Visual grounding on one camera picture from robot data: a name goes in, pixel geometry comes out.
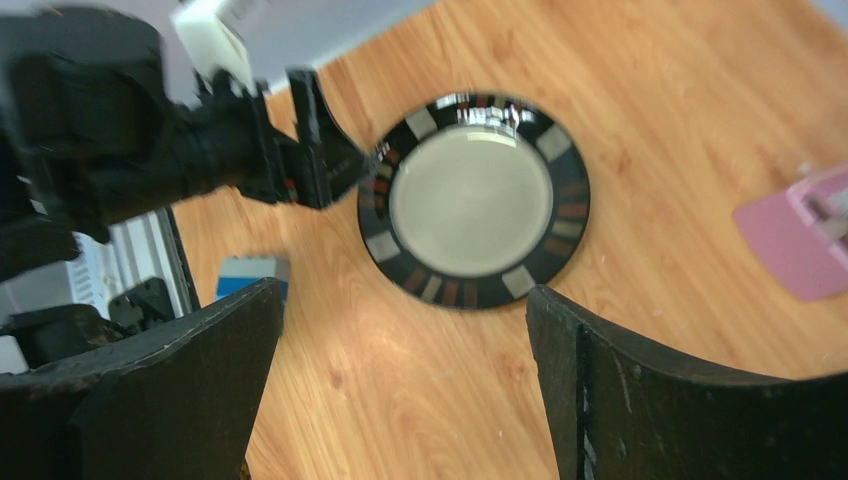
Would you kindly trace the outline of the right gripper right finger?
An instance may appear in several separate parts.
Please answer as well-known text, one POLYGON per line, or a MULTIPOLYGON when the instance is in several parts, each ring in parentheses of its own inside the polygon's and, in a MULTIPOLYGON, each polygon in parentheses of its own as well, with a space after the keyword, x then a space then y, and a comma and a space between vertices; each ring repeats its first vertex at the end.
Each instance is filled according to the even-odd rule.
POLYGON ((847 376, 710 362, 538 286, 526 325, 562 479, 843 479, 847 376))

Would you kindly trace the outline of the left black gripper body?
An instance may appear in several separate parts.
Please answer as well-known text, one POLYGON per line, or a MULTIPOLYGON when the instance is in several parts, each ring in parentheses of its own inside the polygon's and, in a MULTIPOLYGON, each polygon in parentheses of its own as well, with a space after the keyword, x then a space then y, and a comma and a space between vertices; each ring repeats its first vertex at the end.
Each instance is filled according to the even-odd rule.
POLYGON ((169 100, 162 39, 95 6, 1 18, 1 222, 113 224, 221 186, 294 201, 292 140, 260 94, 215 73, 196 108, 169 100))

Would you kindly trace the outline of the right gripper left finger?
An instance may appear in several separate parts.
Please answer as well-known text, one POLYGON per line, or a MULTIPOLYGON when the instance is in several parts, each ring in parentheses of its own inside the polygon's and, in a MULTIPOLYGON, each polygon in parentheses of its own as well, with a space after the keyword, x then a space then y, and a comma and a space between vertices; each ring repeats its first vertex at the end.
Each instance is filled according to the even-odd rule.
POLYGON ((9 316, 30 369, 1 377, 5 479, 246 479, 283 326, 262 278, 133 333, 92 306, 9 316))

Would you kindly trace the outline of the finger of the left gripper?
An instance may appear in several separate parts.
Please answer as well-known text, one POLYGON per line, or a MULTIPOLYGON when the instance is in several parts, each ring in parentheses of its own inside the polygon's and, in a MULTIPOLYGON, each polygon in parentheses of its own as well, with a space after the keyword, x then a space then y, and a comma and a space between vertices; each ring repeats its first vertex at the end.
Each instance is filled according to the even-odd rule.
POLYGON ((298 204, 324 209, 371 173, 371 156, 338 125, 315 70, 290 68, 288 80, 297 133, 288 177, 298 204))

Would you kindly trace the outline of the black bottom plate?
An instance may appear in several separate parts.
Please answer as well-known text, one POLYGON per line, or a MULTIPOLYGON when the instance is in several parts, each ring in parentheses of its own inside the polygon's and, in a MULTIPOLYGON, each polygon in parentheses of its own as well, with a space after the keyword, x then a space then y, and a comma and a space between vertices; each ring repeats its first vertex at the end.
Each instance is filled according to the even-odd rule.
POLYGON ((378 270, 417 300, 498 308, 553 280, 575 255, 591 189, 566 126, 493 92, 406 113, 378 141, 358 190, 358 230, 378 270))

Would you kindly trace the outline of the pink metronome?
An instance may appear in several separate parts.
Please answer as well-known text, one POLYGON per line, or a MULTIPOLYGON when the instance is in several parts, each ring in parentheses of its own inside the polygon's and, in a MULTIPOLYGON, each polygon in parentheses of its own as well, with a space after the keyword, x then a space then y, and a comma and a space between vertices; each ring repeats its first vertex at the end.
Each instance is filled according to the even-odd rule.
POLYGON ((847 164, 811 173, 738 207, 733 220, 789 293, 818 301, 847 290, 847 164))

